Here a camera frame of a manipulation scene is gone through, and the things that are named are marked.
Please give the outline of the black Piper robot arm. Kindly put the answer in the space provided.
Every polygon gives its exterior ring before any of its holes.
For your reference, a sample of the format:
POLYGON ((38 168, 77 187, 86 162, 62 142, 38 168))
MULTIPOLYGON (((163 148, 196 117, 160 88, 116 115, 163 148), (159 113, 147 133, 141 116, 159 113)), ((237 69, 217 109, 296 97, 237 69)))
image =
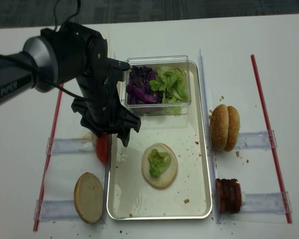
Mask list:
POLYGON ((46 93, 75 79, 82 94, 74 95, 71 108, 81 115, 81 125, 96 136, 116 134, 127 146, 131 129, 141 126, 117 90, 129 68, 108 57, 107 41, 99 32, 67 21, 59 31, 41 30, 19 53, 0 55, 0 105, 28 89, 46 93))

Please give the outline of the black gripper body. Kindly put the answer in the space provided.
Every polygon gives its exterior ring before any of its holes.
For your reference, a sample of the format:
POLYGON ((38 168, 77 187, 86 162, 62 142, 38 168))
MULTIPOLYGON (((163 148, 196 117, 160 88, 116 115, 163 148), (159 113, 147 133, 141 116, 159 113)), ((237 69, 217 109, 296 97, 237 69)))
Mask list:
POLYGON ((71 105, 73 112, 82 116, 81 126, 97 137, 129 137, 131 129, 139 132, 141 119, 121 104, 117 89, 130 65, 108 57, 88 57, 86 63, 84 73, 76 78, 85 99, 74 100, 71 105))

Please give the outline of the black gripper finger tray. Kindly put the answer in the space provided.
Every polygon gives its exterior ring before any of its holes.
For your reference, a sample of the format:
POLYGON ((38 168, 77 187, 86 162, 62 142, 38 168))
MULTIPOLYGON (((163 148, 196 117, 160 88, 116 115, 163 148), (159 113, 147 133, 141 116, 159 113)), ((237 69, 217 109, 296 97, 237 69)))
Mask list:
POLYGON ((120 130, 118 132, 117 138, 119 138, 122 141, 124 147, 127 147, 130 140, 130 129, 127 128, 120 130))

